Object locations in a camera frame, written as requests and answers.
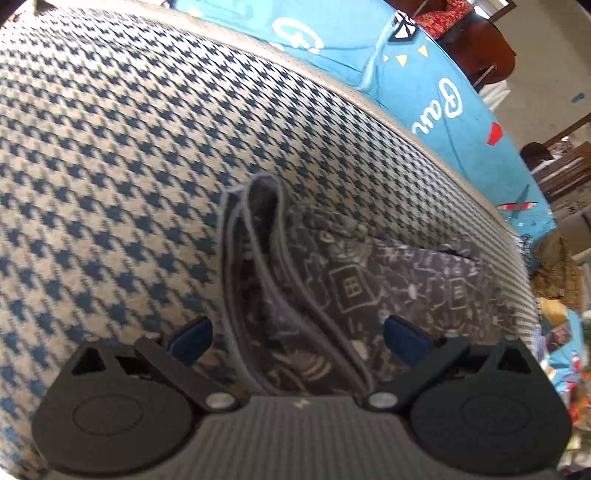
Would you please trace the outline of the grey patterned fleece garment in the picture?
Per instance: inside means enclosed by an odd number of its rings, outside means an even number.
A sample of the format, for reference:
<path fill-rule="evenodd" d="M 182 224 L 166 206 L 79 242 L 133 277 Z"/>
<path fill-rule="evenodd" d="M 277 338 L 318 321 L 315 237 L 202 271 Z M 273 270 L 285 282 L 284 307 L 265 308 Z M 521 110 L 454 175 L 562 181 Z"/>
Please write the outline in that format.
<path fill-rule="evenodd" d="M 367 396 L 408 368 L 386 346 L 390 316 L 475 343 L 516 329 L 472 241 L 411 246 L 295 200 L 268 173 L 223 195 L 218 259 L 231 361 L 260 395 Z"/>

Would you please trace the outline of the yellow cushion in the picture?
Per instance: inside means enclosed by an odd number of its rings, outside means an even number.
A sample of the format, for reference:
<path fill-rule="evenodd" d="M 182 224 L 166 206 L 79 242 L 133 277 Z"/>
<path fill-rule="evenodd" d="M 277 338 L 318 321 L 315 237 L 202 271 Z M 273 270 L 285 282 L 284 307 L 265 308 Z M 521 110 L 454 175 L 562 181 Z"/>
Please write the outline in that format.
<path fill-rule="evenodd" d="M 558 327 L 568 321 L 568 309 L 558 299 L 538 298 L 542 316 L 553 327 Z"/>

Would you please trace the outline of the houndstooth sofa cushion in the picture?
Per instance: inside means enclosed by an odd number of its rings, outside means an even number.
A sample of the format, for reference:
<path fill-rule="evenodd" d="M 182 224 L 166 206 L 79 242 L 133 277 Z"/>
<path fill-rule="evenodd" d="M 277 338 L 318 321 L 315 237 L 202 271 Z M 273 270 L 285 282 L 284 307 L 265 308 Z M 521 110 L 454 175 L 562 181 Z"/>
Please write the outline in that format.
<path fill-rule="evenodd" d="M 369 101 L 170 11 L 59 8 L 1 29 L 4 473 L 42 473 L 31 420 L 84 339 L 215 314 L 221 195 L 260 171 L 410 244 L 471 238 L 531 338 L 513 232 Z"/>

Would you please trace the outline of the white tablecloth table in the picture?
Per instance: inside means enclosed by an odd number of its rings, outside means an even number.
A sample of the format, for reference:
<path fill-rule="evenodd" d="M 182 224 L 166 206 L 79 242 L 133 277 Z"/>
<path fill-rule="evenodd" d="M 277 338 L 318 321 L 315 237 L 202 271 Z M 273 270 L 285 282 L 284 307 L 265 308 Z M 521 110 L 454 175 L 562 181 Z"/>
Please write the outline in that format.
<path fill-rule="evenodd" d="M 491 112 L 494 112 L 501 103 L 510 95 L 511 89 L 506 80 L 494 84 L 485 85 L 479 92 L 479 96 Z"/>

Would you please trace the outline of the dark wooden chair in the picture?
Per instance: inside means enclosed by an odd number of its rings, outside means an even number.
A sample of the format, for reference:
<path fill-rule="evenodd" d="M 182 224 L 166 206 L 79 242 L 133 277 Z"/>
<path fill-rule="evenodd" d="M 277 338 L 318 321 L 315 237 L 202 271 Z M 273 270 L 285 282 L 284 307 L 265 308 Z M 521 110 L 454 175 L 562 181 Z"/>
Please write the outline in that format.
<path fill-rule="evenodd" d="M 516 53 L 490 21 L 474 14 L 454 25 L 437 43 L 480 92 L 506 80 L 514 71 Z"/>

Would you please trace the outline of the blue cartoon print pillow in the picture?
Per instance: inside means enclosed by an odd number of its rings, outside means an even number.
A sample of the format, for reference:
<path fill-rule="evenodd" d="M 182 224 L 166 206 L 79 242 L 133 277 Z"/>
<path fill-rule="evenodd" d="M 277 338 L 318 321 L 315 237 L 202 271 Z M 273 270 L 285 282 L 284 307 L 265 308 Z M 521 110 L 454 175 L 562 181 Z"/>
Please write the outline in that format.
<path fill-rule="evenodd" d="M 556 226 L 504 128 L 414 20 L 384 1 L 175 1 L 173 8 L 269 43 L 358 90 L 496 207 L 521 236 Z"/>

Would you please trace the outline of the red floral cloth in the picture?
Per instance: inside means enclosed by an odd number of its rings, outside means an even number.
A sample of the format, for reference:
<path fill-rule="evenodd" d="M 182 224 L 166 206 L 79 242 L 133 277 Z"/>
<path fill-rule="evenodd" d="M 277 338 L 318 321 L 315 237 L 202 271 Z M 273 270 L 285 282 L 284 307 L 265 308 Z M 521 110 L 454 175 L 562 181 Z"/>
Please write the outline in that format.
<path fill-rule="evenodd" d="M 439 39 L 473 12 L 473 5 L 466 0 L 423 1 L 413 18 L 433 39 Z"/>

